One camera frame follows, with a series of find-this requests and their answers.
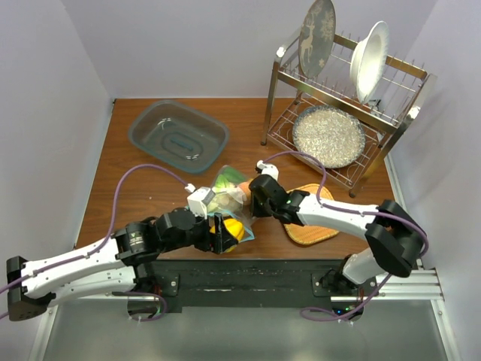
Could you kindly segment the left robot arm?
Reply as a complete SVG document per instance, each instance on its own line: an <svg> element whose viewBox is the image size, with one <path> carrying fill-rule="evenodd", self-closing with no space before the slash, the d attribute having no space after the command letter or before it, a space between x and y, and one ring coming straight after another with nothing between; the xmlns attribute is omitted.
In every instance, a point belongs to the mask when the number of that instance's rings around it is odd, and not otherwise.
<svg viewBox="0 0 481 361"><path fill-rule="evenodd" d="M91 275L107 277L119 269L131 275L122 281L139 295L151 293L156 285L153 273L142 269L158 255L184 247L221 254L234 249L244 236L241 222L221 213L196 216L187 208L176 208L161 217L148 217L129 223L122 229L87 247L38 261L14 256L6 262L7 294L11 321L29 320L47 311L61 299L61 287L73 296L75 282Z"/></svg>

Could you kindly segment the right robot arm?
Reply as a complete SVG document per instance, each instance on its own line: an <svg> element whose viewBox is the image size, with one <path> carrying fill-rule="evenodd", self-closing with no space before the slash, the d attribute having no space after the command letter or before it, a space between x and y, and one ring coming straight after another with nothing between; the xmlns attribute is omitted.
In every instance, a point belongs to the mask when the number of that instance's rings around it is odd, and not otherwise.
<svg viewBox="0 0 481 361"><path fill-rule="evenodd" d="M270 175L250 182L250 210L254 217L273 217L283 224L321 226L354 235L368 243L347 256L337 270L319 280L331 292L352 295L381 274L407 278L416 260L428 250L425 232L395 201L354 205L321 198L318 193L285 191Z"/></svg>

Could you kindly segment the yellow fake bell pepper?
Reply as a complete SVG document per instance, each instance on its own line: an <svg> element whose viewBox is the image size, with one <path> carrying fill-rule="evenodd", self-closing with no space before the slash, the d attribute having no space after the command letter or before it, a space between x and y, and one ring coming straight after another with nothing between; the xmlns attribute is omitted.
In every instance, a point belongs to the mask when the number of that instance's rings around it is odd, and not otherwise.
<svg viewBox="0 0 481 361"><path fill-rule="evenodd" d="M242 224L241 221L236 220L234 218L227 218L224 219L224 223L228 229L228 231L235 237L235 246L231 248L223 248L224 252L223 253L228 253L233 251L243 240L245 230L244 230L244 225ZM214 224L210 228L210 233L214 233Z"/></svg>

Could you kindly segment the clear zip top bag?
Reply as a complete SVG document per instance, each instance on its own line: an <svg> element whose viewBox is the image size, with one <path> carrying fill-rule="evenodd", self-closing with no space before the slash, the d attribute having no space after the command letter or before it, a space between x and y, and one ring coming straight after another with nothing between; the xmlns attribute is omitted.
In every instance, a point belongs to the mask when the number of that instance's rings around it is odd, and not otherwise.
<svg viewBox="0 0 481 361"><path fill-rule="evenodd" d="M224 220L236 219L244 228L240 242L255 238L252 224L256 220L250 214L250 198L247 195L248 178L244 173L230 165L224 165L216 174L211 184L214 197L207 205L207 215L222 215Z"/></svg>

